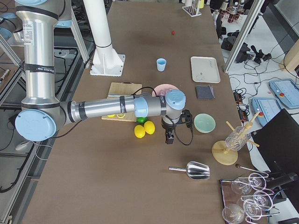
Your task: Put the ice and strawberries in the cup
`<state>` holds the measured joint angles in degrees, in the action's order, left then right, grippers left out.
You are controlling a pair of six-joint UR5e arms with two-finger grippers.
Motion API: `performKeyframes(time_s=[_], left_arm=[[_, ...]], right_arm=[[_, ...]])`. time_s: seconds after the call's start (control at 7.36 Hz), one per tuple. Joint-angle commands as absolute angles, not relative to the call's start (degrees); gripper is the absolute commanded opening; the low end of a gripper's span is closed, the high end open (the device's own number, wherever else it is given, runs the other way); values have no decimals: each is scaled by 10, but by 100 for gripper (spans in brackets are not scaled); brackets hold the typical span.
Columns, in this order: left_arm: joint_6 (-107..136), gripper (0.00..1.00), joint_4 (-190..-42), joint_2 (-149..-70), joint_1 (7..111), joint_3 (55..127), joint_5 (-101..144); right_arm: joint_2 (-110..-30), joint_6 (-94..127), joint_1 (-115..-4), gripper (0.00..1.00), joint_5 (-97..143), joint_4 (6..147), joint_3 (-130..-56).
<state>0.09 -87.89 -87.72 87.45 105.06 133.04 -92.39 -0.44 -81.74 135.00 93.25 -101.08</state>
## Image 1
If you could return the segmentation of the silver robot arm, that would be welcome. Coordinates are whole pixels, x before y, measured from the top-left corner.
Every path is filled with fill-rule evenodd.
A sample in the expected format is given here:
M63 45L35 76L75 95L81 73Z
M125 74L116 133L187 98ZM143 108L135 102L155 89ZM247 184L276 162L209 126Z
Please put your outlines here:
M133 112L136 117L161 116L166 143L173 142L178 124L187 119L186 96L171 90L165 96L132 94L90 102L61 102L55 95L54 27L70 27L69 0L18 0L22 20L26 97L15 120L18 133L30 141L51 138L61 127L90 118Z

